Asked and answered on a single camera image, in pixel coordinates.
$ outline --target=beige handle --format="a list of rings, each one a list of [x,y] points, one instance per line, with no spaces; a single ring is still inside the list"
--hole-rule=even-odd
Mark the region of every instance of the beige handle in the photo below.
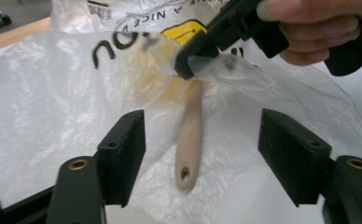
[[[175,153],[175,179],[180,189],[192,189],[198,177],[202,151],[202,83],[190,83]]]

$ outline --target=floor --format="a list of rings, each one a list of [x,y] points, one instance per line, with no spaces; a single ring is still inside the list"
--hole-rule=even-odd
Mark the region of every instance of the floor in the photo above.
[[[11,18],[12,23],[5,25],[0,18],[0,34],[45,19],[50,16],[51,9],[51,0],[20,0],[2,5],[0,10]]]

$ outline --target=yellow smiley face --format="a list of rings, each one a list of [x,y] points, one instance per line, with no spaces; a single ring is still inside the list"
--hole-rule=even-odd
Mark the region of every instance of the yellow smiley face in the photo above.
[[[176,26],[169,27],[161,33],[177,41],[178,43],[185,45],[200,30],[203,30],[205,33],[207,33],[206,28],[201,22],[190,20]]]

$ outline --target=black handle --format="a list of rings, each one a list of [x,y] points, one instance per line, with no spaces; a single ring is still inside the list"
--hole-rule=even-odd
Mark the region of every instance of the black handle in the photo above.
[[[344,45],[329,49],[325,60],[329,72],[335,77],[352,74],[362,66],[362,48],[359,38]]]

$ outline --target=human hand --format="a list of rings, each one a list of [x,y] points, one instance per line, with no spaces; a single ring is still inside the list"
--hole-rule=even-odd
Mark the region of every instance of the human hand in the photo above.
[[[289,42],[281,57],[295,65],[318,63],[328,58],[328,48],[361,35],[361,0],[264,0],[257,8],[264,21],[280,21]]]

